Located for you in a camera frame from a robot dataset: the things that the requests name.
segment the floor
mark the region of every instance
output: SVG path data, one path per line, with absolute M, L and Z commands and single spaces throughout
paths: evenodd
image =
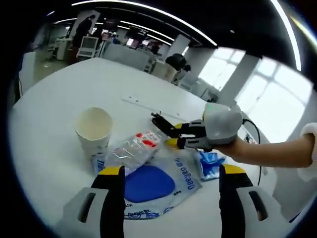
M 51 57 L 52 53 L 48 52 L 46 48 L 36 50 L 34 79 L 35 83 L 41 81 L 50 74 L 65 68 L 68 63 L 62 60 L 57 60 Z

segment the ceiling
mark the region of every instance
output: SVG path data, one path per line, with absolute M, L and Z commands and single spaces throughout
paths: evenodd
M 289 35 L 270 0 L 213 0 L 204 3 L 199 1 L 197 4 L 170 0 L 135 0 L 134 2 L 158 8 L 184 20 L 205 33 L 216 42 L 217 47 L 246 50 L 249 54 L 270 57 L 294 69 L 296 68 Z M 71 3 L 67 2 L 60 5 L 55 13 L 47 17 L 47 21 L 55 22 L 75 18 L 80 11 L 95 9 L 103 17 L 142 25 L 174 39 L 178 34 L 183 34 L 191 39 L 190 46 L 216 47 L 190 27 L 151 9 L 118 2 L 93 2 L 76 6 L 71 6 Z M 287 5 L 283 4 L 282 6 L 284 10 L 288 8 Z M 292 28 L 296 28 L 291 20 L 290 22 Z M 300 38 L 298 43 L 300 55 L 301 58 L 304 58 L 307 55 L 307 50 L 310 50 L 301 32 L 298 29 L 294 31 L 296 38 Z M 153 32 L 151 32 L 151 35 L 172 43 L 164 36 Z M 308 78 L 312 77 L 312 70 L 307 74 L 309 70 L 305 65 L 303 70 L 303 74 L 306 74 Z

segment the package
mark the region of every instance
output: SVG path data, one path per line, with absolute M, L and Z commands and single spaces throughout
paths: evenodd
M 219 166 L 225 161 L 225 156 L 219 157 L 217 152 L 197 151 L 194 154 L 201 181 L 219 178 Z
M 186 160 L 179 157 L 154 157 L 144 166 L 156 166 L 168 174 L 175 183 L 175 189 L 165 197 L 155 200 L 133 203 L 125 200 L 124 218 L 130 220 L 147 220 L 157 218 L 172 210 L 188 197 L 193 195 L 202 186 L 192 176 Z
M 105 157 L 92 157 L 95 174 L 108 166 L 123 165 L 127 176 L 152 158 L 161 145 L 162 138 L 156 132 L 149 130 L 133 135 L 118 146 L 110 148 Z

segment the white paper cup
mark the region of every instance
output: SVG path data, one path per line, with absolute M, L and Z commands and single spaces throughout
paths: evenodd
M 101 108 L 89 108 L 79 116 L 75 131 L 87 159 L 106 154 L 112 124 L 111 116 Z

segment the table surface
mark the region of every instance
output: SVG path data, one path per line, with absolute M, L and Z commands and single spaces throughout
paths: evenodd
M 13 163 L 26 197 L 40 218 L 54 227 L 63 206 L 83 187 L 90 187 L 95 176 L 73 127 L 85 109 L 103 108 L 112 116 L 114 144 L 152 128 L 153 111 L 161 111 L 171 123 L 185 122 L 201 118 L 205 103 L 166 81 L 105 59 L 86 60 L 51 74 L 30 88 L 9 115 Z M 239 136 L 244 135 L 241 128 Z M 231 158 L 228 162 L 238 164 Z M 238 165 L 255 185 L 259 167 Z M 193 160 L 189 166 L 196 170 Z M 261 183 L 272 194 L 275 184 L 265 178 Z M 125 220 L 125 237 L 220 237 L 218 181 L 202 185 L 157 219 Z

